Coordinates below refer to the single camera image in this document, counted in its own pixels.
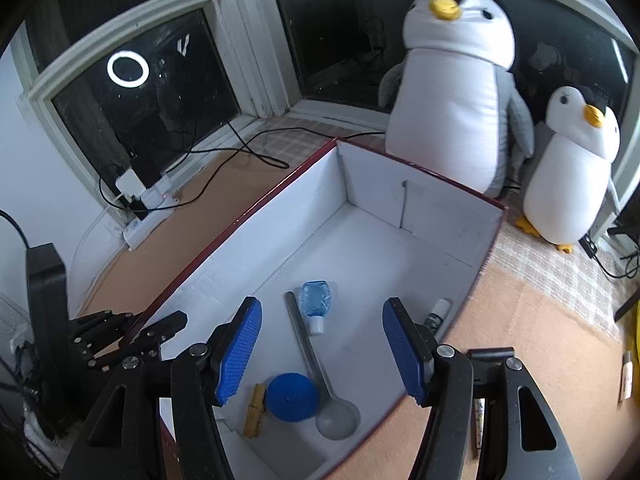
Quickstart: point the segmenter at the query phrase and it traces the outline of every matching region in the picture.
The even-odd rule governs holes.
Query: spoon
[[[311,375],[320,395],[320,407],[316,415],[316,428],[318,428],[322,436],[329,440],[343,440],[356,431],[360,423],[360,412],[355,404],[335,395],[331,384],[322,373],[322,368],[314,348],[311,346],[305,322],[302,319],[302,314],[300,314],[298,302],[293,292],[285,294],[285,302],[289,309],[293,327],[298,334],[300,346],[302,346],[305,353],[306,363],[311,370]]]

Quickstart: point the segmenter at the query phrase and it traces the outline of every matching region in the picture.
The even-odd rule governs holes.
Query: yellow beak
[[[584,107],[584,118],[594,128],[601,128],[604,124],[604,115],[595,106],[586,105]]]
[[[429,8],[439,20],[451,22],[462,14],[460,6],[455,0],[431,0]]]

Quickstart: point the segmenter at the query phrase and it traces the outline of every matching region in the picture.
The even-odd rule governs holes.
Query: blue disc
[[[299,422],[314,416],[319,402],[316,385],[304,375],[279,375],[267,388],[267,409],[285,422]]]

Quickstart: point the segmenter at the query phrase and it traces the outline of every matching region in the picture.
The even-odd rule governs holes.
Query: orange foot
[[[533,225],[531,225],[531,222],[529,222],[529,220],[527,220],[527,218],[524,216],[521,216],[516,220],[516,227],[519,227],[528,235],[534,235],[536,238],[541,237],[538,230],[533,227]]]
[[[556,245],[556,249],[558,249],[558,251],[564,251],[567,254],[571,254],[574,252],[574,245],[573,244]]]

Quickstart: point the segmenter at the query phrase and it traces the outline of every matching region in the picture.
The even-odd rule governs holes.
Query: blue bottle
[[[300,310],[309,316],[309,333],[324,332],[324,315],[331,308],[331,289],[327,282],[306,282],[300,290]]]

